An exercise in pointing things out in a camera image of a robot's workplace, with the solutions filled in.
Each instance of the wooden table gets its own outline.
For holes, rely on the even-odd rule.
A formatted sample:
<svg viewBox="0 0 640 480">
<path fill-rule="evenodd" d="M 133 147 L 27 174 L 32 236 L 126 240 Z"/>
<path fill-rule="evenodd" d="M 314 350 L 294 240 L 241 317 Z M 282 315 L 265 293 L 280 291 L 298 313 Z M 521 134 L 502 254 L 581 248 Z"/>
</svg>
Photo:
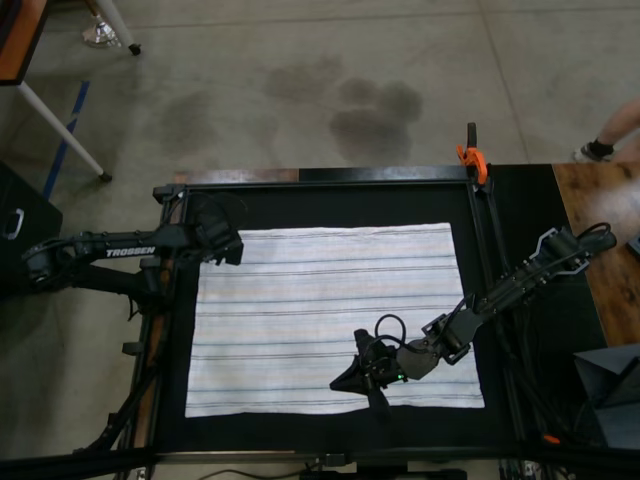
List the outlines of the wooden table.
<svg viewBox="0 0 640 480">
<path fill-rule="evenodd" d="M 98 3 L 113 24 L 112 26 L 118 38 L 129 46 L 129 50 L 134 55 L 139 55 L 140 45 L 133 41 L 112 0 L 98 0 Z M 24 81 L 33 52 L 38 45 L 44 28 L 47 9 L 48 0 L 22 0 L 20 12 L 13 23 L 7 41 L 2 50 L 0 50 L 0 86 L 17 87 L 25 100 L 44 117 L 65 142 L 98 174 L 100 179 L 108 182 L 111 180 L 111 176 L 104 171 Z"/>
<path fill-rule="evenodd" d="M 626 243 L 640 234 L 640 164 L 555 165 L 574 232 L 603 220 L 618 245 L 587 269 L 591 293 L 610 346 L 640 342 L 640 260 Z"/>
</svg>

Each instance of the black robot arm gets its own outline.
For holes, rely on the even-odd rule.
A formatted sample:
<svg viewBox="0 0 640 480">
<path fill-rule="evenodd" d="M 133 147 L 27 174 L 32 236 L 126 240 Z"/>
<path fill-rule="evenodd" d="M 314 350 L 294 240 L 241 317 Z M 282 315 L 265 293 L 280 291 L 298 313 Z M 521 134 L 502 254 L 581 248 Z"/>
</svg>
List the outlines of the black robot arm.
<svg viewBox="0 0 640 480">
<path fill-rule="evenodd" d="M 583 271 L 589 266 L 591 256 L 615 245 L 616 237 L 604 223 L 578 236 L 567 228 L 549 230 L 539 238 L 536 251 L 518 269 L 502 277 L 485 296 L 466 297 L 452 312 L 424 326 L 423 338 L 405 343 L 405 338 L 378 335 L 380 321 L 375 337 L 366 330 L 357 330 L 358 355 L 351 367 L 331 383 L 331 389 L 366 395 L 374 410 L 384 412 L 388 403 L 381 388 L 397 381 L 420 380 L 441 358 L 454 365 L 469 352 L 480 325 L 518 305 L 523 297 L 554 277 Z M 388 316 L 399 320 L 394 315 Z M 399 347 L 384 345 L 383 340 L 394 341 Z"/>
<path fill-rule="evenodd" d="M 164 295 L 160 281 L 163 259 L 177 266 L 215 260 L 238 265 L 243 244 L 221 209 L 196 215 L 187 224 L 161 224 L 152 232 L 91 233 L 49 240 L 23 255 L 31 292 L 67 287 L 88 288 L 129 296 L 144 308 Z M 99 259 L 145 257 L 138 273 L 91 265 Z"/>
</svg>

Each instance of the blue tape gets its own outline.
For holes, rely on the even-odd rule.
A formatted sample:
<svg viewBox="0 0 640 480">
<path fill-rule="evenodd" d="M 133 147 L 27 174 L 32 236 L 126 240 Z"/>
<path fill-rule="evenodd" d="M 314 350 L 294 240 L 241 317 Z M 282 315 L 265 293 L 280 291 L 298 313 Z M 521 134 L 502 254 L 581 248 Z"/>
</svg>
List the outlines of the blue tape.
<svg viewBox="0 0 640 480">
<path fill-rule="evenodd" d="M 82 85 L 80 85 L 80 91 L 78 92 L 76 103 L 73 106 L 73 111 L 71 112 L 74 118 L 67 125 L 67 130 L 69 130 L 71 134 L 73 134 L 73 131 L 76 129 L 76 125 L 78 123 L 78 114 L 82 110 L 85 98 L 87 98 L 87 92 L 89 91 L 90 83 L 91 82 L 82 82 Z M 53 193 L 53 187 L 56 184 L 58 174 L 60 173 L 62 163 L 64 162 L 64 157 L 67 154 L 67 147 L 67 142 L 62 140 L 60 142 L 60 145 L 58 146 L 58 150 L 56 150 L 56 156 L 53 159 L 53 165 L 51 165 L 51 170 L 49 170 L 49 176 L 47 177 L 47 182 L 45 183 L 44 190 L 42 192 L 42 195 L 47 200 L 51 198 L 51 194 Z"/>
<path fill-rule="evenodd" d="M 84 99 L 87 98 L 87 92 L 89 91 L 89 84 L 91 82 L 82 82 L 80 85 L 80 92 L 78 93 L 78 98 L 76 98 L 76 104 L 73 106 L 73 110 L 71 113 L 77 115 L 82 110 L 82 105 L 84 105 Z"/>
</svg>

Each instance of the person's foot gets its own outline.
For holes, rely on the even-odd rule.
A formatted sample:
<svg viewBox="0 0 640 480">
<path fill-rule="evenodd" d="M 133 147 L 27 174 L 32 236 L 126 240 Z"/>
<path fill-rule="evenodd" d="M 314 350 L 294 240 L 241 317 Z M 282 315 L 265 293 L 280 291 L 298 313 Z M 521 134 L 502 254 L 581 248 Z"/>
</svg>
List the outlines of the person's foot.
<svg viewBox="0 0 640 480">
<path fill-rule="evenodd" d="M 591 150 L 591 144 L 585 143 L 582 147 L 573 152 L 573 159 L 576 162 L 610 162 L 613 154 L 599 156 Z"/>
</svg>

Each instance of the striped towel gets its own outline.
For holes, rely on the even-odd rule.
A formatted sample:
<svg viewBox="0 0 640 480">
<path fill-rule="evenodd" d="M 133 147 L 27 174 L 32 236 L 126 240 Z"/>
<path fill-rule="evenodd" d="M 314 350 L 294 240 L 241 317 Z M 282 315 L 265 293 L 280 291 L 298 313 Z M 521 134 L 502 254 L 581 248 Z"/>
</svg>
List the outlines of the striped towel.
<svg viewBox="0 0 640 480">
<path fill-rule="evenodd" d="M 394 313 L 411 340 L 462 298 L 449 224 L 241 236 L 242 265 L 200 267 L 187 417 L 366 408 L 366 397 L 329 389 L 356 353 L 353 331 L 373 334 Z M 400 337 L 388 322 L 380 333 Z M 484 407 L 473 353 L 385 393 L 391 405 Z"/>
</svg>

